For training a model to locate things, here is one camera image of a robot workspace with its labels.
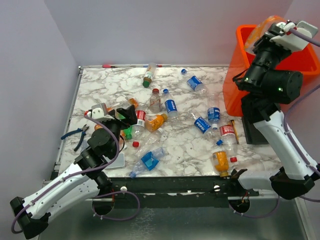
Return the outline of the crushed blue label water bottle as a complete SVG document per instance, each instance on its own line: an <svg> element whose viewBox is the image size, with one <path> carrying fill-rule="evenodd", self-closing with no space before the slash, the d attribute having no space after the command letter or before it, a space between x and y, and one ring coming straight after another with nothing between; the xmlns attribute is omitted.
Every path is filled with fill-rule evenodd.
<svg viewBox="0 0 320 240"><path fill-rule="evenodd" d="M143 172L152 171L165 155L166 151L163 147L147 152L135 163L132 171L129 173L129 177L134 179Z"/></svg>

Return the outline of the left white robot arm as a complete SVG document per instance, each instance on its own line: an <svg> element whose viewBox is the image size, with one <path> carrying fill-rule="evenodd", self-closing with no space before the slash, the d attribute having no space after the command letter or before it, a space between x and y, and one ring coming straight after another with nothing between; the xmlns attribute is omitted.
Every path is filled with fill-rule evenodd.
<svg viewBox="0 0 320 240"><path fill-rule="evenodd" d="M13 234L23 234L30 240L41 234L54 217L72 204L99 196L106 197L112 190L111 180L103 170L120 154L122 130L137 123L135 107L117 108L101 117L94 117L91 109L84 118L100 126L74 162L54 180L27 197L10 201L14 213Z"/></svg>

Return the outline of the large crushed orange bottle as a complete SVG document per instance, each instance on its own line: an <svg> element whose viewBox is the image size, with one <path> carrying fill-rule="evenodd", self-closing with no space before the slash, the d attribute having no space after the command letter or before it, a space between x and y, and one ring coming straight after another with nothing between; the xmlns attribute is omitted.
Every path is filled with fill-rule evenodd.
<svg viewBox="0 0 320 240"><path fill-rule="evenodd" d="M247 40L244 43L244 50L249 54L254 54L253 48L254 43L258 41L264 33L270 28L272 24L284 23L285 19L283 17L272 15L265 19L263 22L258 24L253 31L248 36Z"/></svg>

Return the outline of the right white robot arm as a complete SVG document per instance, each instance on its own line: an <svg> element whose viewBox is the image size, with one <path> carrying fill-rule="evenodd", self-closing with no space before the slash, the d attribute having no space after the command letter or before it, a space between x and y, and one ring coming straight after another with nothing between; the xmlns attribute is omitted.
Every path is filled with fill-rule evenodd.
<svg viewBox="0 0 320 240"><path fill-rule="evenodd" d="M298 102L303 74L278 70L277 65L310 43L318 28L304 20L273 23L253 44L254 59L248 69L233 77L240 91L243 116L270 144L281 168L277 172L234 171L229 189L240 196L247 190L270 190L291 200L308 193L320 178L319 164L307 154L287 124L282 104Z"/></svg>

